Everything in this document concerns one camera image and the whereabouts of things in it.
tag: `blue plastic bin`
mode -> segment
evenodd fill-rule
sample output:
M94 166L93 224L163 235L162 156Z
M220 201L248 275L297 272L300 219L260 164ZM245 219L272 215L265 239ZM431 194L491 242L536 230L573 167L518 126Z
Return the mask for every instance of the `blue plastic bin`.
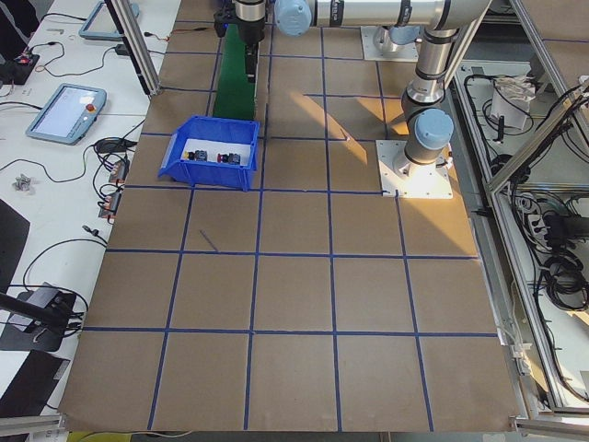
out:
M248 191L257 168L259 131L259 122L192 116L172 134L157 176L168 175L191 186L211 184ZM249 145L249 159L240 165L217 163L216 155L210 154L209 161L185 159L182 152L191 140ZM234 153L231 150L229 146L226 153Z

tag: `green strip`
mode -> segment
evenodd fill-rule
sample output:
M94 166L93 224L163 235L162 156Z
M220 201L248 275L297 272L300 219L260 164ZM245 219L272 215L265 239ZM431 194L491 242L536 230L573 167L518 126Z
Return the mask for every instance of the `green strip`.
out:
M245 43L230 25L225 35L223 61L217 83L213 116L236 120L253 120L256 113L255 85L246 76Z

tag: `blue container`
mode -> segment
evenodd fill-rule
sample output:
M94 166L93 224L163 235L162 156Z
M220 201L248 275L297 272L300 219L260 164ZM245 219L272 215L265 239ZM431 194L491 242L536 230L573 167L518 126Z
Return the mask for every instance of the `blue container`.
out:
M248 191L257 168L259 131L259 122L190 117L172 134L157 176L168 175L191 186L211 184ZM186 159L182 155L186 148L206 150L208 161ZM217 153L239 153L242 161L239 165L217 163Z

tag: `white mounting plate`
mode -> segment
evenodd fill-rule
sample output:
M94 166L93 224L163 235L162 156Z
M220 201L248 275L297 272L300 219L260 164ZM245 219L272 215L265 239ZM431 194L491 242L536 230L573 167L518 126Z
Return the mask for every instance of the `white mounting plate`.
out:
M452 186L446 168L435 165L415 169L413 176L401 178L393 171L393 161L397 153L405 148L405 141L377 140L378 169L384 196L400 198L425 198L429 200L452 199Z
M377 60L380 62L417 62L419 55L417 54L417 48L415 43L407 44L403 49L398 52L391 52L384 55L380 52L373 41L375 32L378 26L362 26L362 46L364 48L364 59L365 60Z

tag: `blue-framed tablet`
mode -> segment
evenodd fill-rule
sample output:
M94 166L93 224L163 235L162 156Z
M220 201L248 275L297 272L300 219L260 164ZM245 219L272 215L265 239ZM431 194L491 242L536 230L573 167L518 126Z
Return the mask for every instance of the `blue-framed tablet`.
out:
M136 3L131 3L131 10L135 18L137 18L139 16L139 6ZM97 3L77 33L83 39L88 40L121 40L121 34L117 31L109 9L104 2Z
M72 145L86 134L106 101L103 89L63 83L30 124L26 135Z

